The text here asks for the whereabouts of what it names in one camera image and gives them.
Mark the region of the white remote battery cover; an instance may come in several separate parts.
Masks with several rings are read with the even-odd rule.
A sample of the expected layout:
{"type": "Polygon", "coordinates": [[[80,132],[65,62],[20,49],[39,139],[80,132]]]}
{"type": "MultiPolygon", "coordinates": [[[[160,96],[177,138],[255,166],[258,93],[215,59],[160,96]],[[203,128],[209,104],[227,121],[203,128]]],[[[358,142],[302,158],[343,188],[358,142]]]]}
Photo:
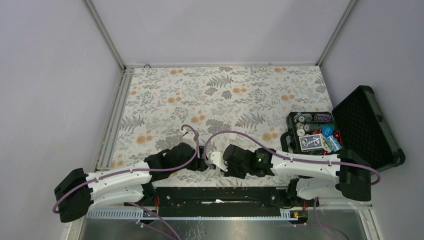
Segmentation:
{"type": "Polygon", "coordinates": [[[238,136],[237,133],[231,132],[231,133],[229,133],[228,138],[230,140],[235,140],[237,138],[237,136],[238,136]]]}

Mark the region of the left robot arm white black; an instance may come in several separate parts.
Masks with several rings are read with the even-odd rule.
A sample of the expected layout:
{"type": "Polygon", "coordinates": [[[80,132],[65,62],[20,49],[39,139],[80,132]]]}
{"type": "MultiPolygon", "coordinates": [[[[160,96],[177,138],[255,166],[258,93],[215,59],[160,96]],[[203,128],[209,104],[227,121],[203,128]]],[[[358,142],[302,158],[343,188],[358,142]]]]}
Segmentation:
{"type": "Polygon", "coordinates": [[[97,207],[126,202],[148,206],[155,200],[153,182],[165,180],[179,170],[205,171],[203,152],[202,145],[195,149],[181,142],[127,167],[88,173],[76,168],[55,187],[52,211],[62,223],[69,223],[97,207]]]}

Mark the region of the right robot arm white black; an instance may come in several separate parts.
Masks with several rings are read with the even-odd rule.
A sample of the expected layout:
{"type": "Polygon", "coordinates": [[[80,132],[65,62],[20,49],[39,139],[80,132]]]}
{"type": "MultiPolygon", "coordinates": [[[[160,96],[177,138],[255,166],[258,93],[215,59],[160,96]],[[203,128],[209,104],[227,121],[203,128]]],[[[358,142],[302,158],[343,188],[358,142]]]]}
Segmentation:
{"type": "Polygon", "coordinates": [[[231,144],[224,152],[213,152],[211,158],[230,177],[304,177],[295,180],[294,188],[286,193],[287,201],[293,206],[315,197],[345,197],[359,202],[372,199],[372,168],[351,150],[330,155],[306,155],[268,148],[250,151],[231,144]]]}

